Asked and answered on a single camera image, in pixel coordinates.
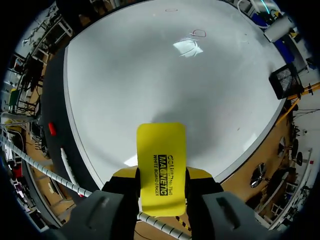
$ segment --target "black cable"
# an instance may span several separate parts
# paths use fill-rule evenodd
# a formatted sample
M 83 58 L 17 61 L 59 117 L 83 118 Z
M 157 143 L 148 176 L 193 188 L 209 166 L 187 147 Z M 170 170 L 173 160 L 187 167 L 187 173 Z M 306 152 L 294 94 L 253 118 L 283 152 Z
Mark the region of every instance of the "black cable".
M 144 239 L 148 239 L 148 240 L 151 240 L 150 238 L 147 238 L 145 236 L 142 236 L 140 233 L 138 233 L 136 230 L 134 230 L 136 234 L 138 234 L 140 237 L 144 238 Z
M 317 111 L 320 111 L 320 109 L 316 109 L 316 110 L 308 111 L 308 112 L 299 112 L 300 115 L 294 116 L 293 120 L 296 120 L 296 119 L 298 119 L 299 117 L 302 117 L 302 116 L 307 115 L 307 114 L 313 114 L 313 113 L 315 113 L 315 112 L 317 112 Z
M 314 108 L 314 109 L 298 109 L 298 111 L 314 111 L 314 110 L 320 110 L 320 108 Z

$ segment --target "wire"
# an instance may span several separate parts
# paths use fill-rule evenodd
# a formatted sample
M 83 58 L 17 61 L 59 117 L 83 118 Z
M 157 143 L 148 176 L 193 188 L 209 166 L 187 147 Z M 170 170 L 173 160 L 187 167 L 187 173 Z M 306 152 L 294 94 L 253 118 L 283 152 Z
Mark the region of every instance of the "wire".
M 298 111 L 313 111 L 313 110 L 320 110 L 320 108 L 314 108 L 314 109 L 298 109 Z
M 43 174 L 47 175 L 49 178 L 52 178 L 53 180 L 67 187 L 68 189 L 71 189 L 72 191 L 75 191 L 78 194 L 81 194 L 85 197 L 89 197 L 91 195 L 92 192 L 85 190 L 82 187 L 79 187 L 73 184 L 72 182 L 60 177 L 59 175 L 55 174 L 54 172 L 50 171 L 49 169 L 39 164 L 37 161 L 33 160 L 30 156 L 28 156 L 27 154 L 22 152 L 19 148 L 17 148 L 12 142 L 7 140 L 3 135 L 0 135 L 0 142 L 7 145 L 8 148 L 10 148 L 15 154 L 17 154 L 19 157 L 25 160 L 28 164 L 38 169 Z
M 35 119 L 32 119 L 30 121 L 19 121 L 19 122 L 12 122 L 12 123 L 1 123 L 0 126 L 18 126 L 18 125 L 22 125 L 22 124 L 28 124 L 35 121 Z
M 142 237 L 142 238 L 144 238 L 144 239 L 151 240 L 150 238 L 147 238 L 147 237 L 145 237 L 145 236 L 142 236 L 140 233 L 137 232 L 137 230 L 134 230 L 134 231 L 135 231 L 135 233 L 138 234 L 140 237 Z
M 270 14 L 270 11 L 269 11 L 267 5 L 265 4 L 264 0 L 261 0 L 261 2 L 264 5 L 264 7 L 265 7 L 266 11 L 268 12 L 268 14 Z
M 240 6 L 239 6 L 239 5 L 240 5 L 240 3 L 243 2 L 243 1 L 244 1 L 244 0 L 238 1 L 238 3 L 237 3 L 237 8 L 238 8 L 241 16 L 242 16 L 249 24 L 252 24 L 252 23 L 254 23 L 254 22 L 253 22 L 253 21 L 249 21 L 249 20 L 247 19 L 247 17 L 245 16 L 245 14 L 243 14 L 243 12 L 240 10 Z M 269 26 L 260 26 L 260 25 L 255 24 L 255 23 L 254 23 L 254 25 L 258 26 L 258 27 L 261 28 L 261 29 L 267 29 L 267 28 L 269 27 Z
M 10 148 L 15 154 L 17 154 L 19 157 L 21 157 L 24 161 L 26 161 L 28 164 L 30 164 L 32 167 L 38 169 L 40 172 L 48 176 L 49 178 L 55 180 L 56 182 L 62 184 L 63 186 L 67 187 L 68 189 L 71 189 L 72 191 L 77 192 L 78 194 L 81 194 L 85 197 L 89 197 L 92 192 L 85 190 L 82 187 L 79 187 L 78 185 L 73 184 L 72 182 L 62 178 L 61 176 L 55 174 L 54 172 L 50 171 L 49 169 L 45 168 L 41 164 L 39 164 L 37 161 L 33 160 L 29 155 L 22 152 L 19 148 L 17 148 L 12 142 L 6 139 L 5 136 L 0 135 L 0 142 L 4 145 L 7 145 L 8 148 Z M 180 231 L 179 229 L 176 229 L 166 223 L 161 222 L 158 219 L 155 219 L 152 216 L 149 216 L 148 214 L 145 214 L 141 211 L 139 211 L 138 219 L 144 221 L 145 223 L 161 230 L 162 232 L 176 238 L 179 240 L 190 240 L 192 239 L 191 236 L 184 233 L 183 231 Z
M 304 115 L 307 115 L 307 114 L 313 114 L 317 111 L 320 111 L 320 109 L 316 109 L 316 110 L 313 110 L 313 111 L 309 111 L 309 112 L 298 112 L 297 115 L 294 116 L 293 120 L 296 120 Z

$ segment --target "cable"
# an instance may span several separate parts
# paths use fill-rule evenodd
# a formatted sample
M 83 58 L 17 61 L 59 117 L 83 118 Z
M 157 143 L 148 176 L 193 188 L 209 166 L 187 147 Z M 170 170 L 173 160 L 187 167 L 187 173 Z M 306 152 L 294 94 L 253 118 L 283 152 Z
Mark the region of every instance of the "cable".
M 294 116 L 294 118 L 293 118 L 293 120 L 296 120 L 296 119 L 298 119 L 299 117 L 302 117 L 302 116 L 304 116 L 304 115 L 307 115 L 307 114 L 313 114 L 313 113 L 315 113 L 315 112 L 317 112 L 317 111 L 320 111 L 320 109 L 316 109 L 316 110 L 313 110 L 313 111 L 309 111 L 309 112 L 299 112 L 297 115 L 295 115 Z
M 18 126 L 21 124 L 28 124 L 35 121 L 35 119 L 29 120 L 29 121 L 19 121 L 19 122 L 12 122 L 12 123 L 1 123 L 0 126 Z
M 184 226 L 189 232 L 191 232 L 191 227 L 189 227 L 179 216 L 175 216 L 175 219 Z
M 169 234 L 170 236 L 179 239 L 179 240 L 190 240 L 192 237 L 183 231 L 180 231 L 170 225 L 167 225 L 166 223 L 161 222 L 159 219 L 156 219 L 152 216 L 149 216 L 148 214 L 145 214 L 144 212 L 139 212 L 138 219 L 141 219 L 147 224 L 150 224 L 151 226 L 154 226 L 156 229 L 161 230 L 162 232 L 165 232 L 166 234 Z
M 67 187 L 68 189 L 71 189 L 72 191 L 77 192 L 78 194 L 81 194 L 85 197 L 89 197 L 92 192 L 85 190 L 82 187 L 79 187 L 72 182 L 60 177 L 59 175 L 55 174 L 54 172 L 50 171 L 49 169 L 45 168 L 35 160 L 33 160 L 30 156 L 22 152 L 19 148 L 17 148 L 12 142 L 7 140 L 3 135 L 0 136 L 0 142 L 4 145 L 7 145 L 8 148 L 10 148 L 15 154 L 20 156 L 24 161 L 26 161 L 28 164 L 33 166 L 34 168 L 38 169 L 43 174 L 47 175 L 49 178 L 57 181 L 58 183 L 62 184 L 63 186 Z M 138 219 L 141 219 L 145 223 L 161 230 L 162 232 L 176 238 L 179 240 L 191 240 L 192 237 L 183 231 L 180 231 L 166 223 L 161 222 L 158 219 L 155 219 L 152 216 L 149 216 L 148 214 L 145 214 L 141 211 L 139 211 L 139 214 L 137 216 Z
M 237 8 L 238 8 L 241 16 L 242 16 L 249 24 L 254 23 L 253 21 L 249 21 L 249 20 L 247 19 L 247 17 L 243 14 L 243 12 L 240 10 L 239 4 L 240 4 L 241 2 L 243 2 L 243 0 L 240 0 L 240 1 L 238 1 L 238 3 L 237 3 Z M 269 27 L 269 26 L 260 26 L 260 25 L 255 24 L 255 23 L 254 23 L 254 25 L 258 26 L 258 27 L 261 28 L 261 29 L 267 29 L 267 28 Z
M 148 239 L 148 240 L 151 240 L 150 238 L 147 238 L 145 236 L 142 236 L 140 233 L 138 233 L 136 230 L 134 230 L 136 234 L 138 234 L 140 237 L 144 238 L 144 239 Z
M 63 186 L 67 187 L 68 189 L 71 189 L 72 191 L 77 192 L 78 194 L 81 194 L 85 197 L 89 197 L 91 195 L 91 192 L 88 190 L 83 189 L 82 187 L 79 187 L 72 182 L 60 177 L 59 175 L 55 174 L 54 172 L 48 170 L 44 166 L 40 165 L 38 162 L 33 160 L 30 156 L 22 152 L 19 148 L 17 148 L 12 142 L 7 140 L 3 135 L 0 136 L 0 142 L 7 145 L 15 154 L 20 156 L 23 160 L 25 160 L 28 164 L 42 172 L 43 174 L 47 175 L 49 178 L 52 178 L 53 180 L 57 181 L 58 183 L 62 184 Z

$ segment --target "wooden floor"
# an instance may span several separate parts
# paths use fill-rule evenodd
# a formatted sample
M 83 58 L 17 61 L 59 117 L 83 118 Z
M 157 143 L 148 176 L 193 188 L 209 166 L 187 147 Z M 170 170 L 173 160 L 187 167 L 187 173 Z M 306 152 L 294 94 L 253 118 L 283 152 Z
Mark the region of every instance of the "wooden floor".
M 271 178 L 283 160 L 283 157 L 278 157 L 279 141 L 285 137 L 286 143 L 289 143 L 289 129 L 290 126 L 285 120 L 275 126 L 252 157 L 222 184 L 223 189 L 232 192 L 245 202 L 260 192 L 267 182 L 263 181 L 257 187 L 251 188 L 251 176 L 260 163 L 265 163 L 267 169 L 265 177 Z
M 87 18 L 82 18 L 81 21 L 86 24 L 88 23 Z M 42 89 L 38 88 L 38 93 L 42 94 Z M 38 99 L 38 93 L 35 91 L 32 93 L 32 96 L 30 98 L 30 102 L 33 103 Z M 247 201 L 249 198 L 257 194 L 259 191 L 261 191 L 265 186 L 266 182 L 262 182 L 258 187 L 251 188 L 250 187 L 250 179 L 253 174 L 254 169 L 257 167 L 260 163 L 265 163 L 267 167 L 266 177 L 270 178 L 272 174 L 277 170 L 277 168 L 280 166 L 282 158 L 279 158 L 277 156 L 278 151 L 278 144 L 281 139 L 281 137 L 286 138 L 286 142 L 289 142 L 289 128 L 290 126 L 287 125 L 287 122 L 284 120 L 279 124 L 278 126 L 274 127 L 269 135 L 266 137 L 266 139 L 263 141 L 263 143 L 260 145 L 260 147 L 255 151 L 255 153 L 247 160 L 247 162 L 238 169 L 231 177 L 229 177 L 223 184 L 222 187 L 225 191 L 229 191 L 233 194 L 235 194 L 237 197 L 239 197 L 244 202 Z M 30 136 L 27 133 L 26 136 L 26 151 L 27 154 L 30 155 L 34 160 L 39 161 L 40 163 L 42 161 L 46 161 L 47 159 L 42 155 L 42 152 L 40 150 L 37 150 L 35 148 L 35 143 L 30 139 Z M 54 166 L 48 166 L 48 168 L 54 172 Z M 43 174 L 36 169 L 33 169 L 33 175 L 35 178 L 41 177 Z M 53 213 L 58 216 L 61 213 L 63 213 L 67 208 L 69 208 L 74 203 L 66 202 L 58 204 L 57 206 L 52 207 L 55 203 L 57 203 L 61 197 L 56 193 L 51 193 L 49 191 L 49 184 L 50 180 L 48 178 L 43 178 L 41 180 L 37 180 L 37 186 L 40 189 L 43 196 L 45 196 L 45 199 L 47 199 L 49 206 L 51 206 L 51 210 Z M 188 222 L 188 216 L 184 214 L 181 216 L 182 220 L 184 220 L 187 224 Z M 160 217 L 161 221 L 164 223 L 167 223 L 173 227 L 176 227 L 180 229 L 181 231 L 184 231 L 185 233 L 189 233 L 188 230 L 183 227 L 174 217 Z M 135 240 L 145 240 L 146 238 L 151 240 L 173 240 L 174 238 L 167 235 L 166 233 L 157 230 L 156 228 L 146 224 L 145 222 L 138 222 L 135 227 L 135 234 L 134 239 Z

